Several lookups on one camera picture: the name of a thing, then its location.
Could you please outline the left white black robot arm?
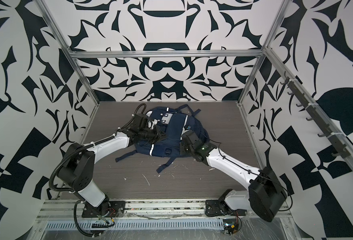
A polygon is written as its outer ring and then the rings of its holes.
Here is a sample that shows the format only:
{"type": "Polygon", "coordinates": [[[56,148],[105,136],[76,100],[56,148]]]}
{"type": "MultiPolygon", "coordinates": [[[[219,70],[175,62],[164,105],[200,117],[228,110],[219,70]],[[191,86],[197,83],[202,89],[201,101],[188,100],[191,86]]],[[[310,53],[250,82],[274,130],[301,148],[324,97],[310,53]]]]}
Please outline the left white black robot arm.
{"type": "Polygon", "coordinates": [[[49,187],[56,192],[70,192],[94,208],[107,205],[108,197],[93,181],[94,165],[104,157],[139,142],[155,144],[166,139],[157,120],[145,114],[133,115],[129,123],[112,136],[88,145],[72,144],[54,169],[49,187]]]}

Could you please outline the navy blue student backpack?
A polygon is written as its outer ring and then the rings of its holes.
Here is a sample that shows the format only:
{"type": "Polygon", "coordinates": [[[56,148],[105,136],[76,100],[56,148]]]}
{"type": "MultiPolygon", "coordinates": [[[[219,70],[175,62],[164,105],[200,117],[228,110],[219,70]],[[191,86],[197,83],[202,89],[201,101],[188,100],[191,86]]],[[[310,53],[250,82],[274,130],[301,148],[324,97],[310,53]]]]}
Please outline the navy blue student backpack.
{"type": "Polygon", "coordinates": [[[140,141],[135,144],[135,150],[116,158],[119,162],[129,156],[140,153],[153,157],[169,158],[166,164],[161,165],[156,170],[161,173],[165,168],[170,166],[177,158],[186,158],[188,155],[181,150],[182,135],[187,131],[193,131],[197,137],[206,143],[209,140],[207,131],[201,122],[196,118],[201,110],[193,111],[189,105],[185,104],[177,109],[169,107],[156,107],[149,110],[146,115],[153,121],[157,120],[157,126],[165,133],[166,138],[153,145],[148,140],[140,141]]]}

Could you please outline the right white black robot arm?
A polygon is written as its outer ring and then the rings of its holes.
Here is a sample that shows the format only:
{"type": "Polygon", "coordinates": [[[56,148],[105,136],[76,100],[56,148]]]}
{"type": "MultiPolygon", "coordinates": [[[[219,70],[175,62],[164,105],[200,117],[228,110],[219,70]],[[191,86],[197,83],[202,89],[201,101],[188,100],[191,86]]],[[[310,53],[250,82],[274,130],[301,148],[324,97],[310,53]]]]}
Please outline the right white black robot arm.
{"type": "Polygon", "coordinates": [[[222,171],[248,190],[247,201],[235,190],[224,196],[224,202],[231,210],[251,209],[264,221],[272,222],[287,199],[285,188],[269,167],[261,170],[242,163],[211,142],[203,142],[193,131],[181,136],[180,148],[196,161],[222,171]]]}

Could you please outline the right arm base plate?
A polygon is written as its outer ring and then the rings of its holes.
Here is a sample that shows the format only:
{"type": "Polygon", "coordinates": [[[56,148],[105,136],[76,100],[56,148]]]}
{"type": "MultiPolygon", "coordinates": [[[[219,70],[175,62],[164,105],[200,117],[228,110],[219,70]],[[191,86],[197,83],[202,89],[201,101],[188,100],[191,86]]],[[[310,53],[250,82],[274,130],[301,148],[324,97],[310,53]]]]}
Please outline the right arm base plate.
{"type": "Polygon", "coordinates": [[[244,209],[232,210],[224,201],[220,201],[220,200],[205,201],[205,215],[207,217],[245,216],[246,212],[247,210],[244,210],[244,209]]]}

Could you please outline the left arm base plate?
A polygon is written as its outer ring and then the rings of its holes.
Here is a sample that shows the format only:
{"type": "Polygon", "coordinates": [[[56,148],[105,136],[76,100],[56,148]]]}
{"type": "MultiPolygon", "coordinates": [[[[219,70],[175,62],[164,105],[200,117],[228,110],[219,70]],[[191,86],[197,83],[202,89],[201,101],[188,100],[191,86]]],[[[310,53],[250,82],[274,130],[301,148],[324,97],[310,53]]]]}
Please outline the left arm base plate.
{"type": "Polygon", "coordinates": [[[99,207],[93,207],[90,203],[85,202],[81,217],[97,218],[102,216],[105,218],[120,217],[125,211],[125,201],[104,201],[99,207]]]}

